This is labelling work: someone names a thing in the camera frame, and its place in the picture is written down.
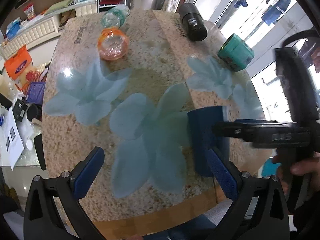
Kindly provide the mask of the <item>person's right hand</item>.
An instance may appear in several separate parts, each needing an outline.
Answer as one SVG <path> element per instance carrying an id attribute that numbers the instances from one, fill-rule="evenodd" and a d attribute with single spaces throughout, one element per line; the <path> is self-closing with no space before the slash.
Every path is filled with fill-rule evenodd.
<path id="1" fill-rule="evenodd" d="M 272 158 L 272 163 L 279 164 L 280 156 L 276 155 Z M 319 153 L 315 152 L 313 157 L 310 159 L 305 159 L 299 161 L 290 167 L 291 174 L 297 176 L 303 176 L 305 174 L 311 173 L 312 175 L 319 176 Z M 282 165 L 277 168 L 277 176 L 283 177 L 284 169 Z"/>

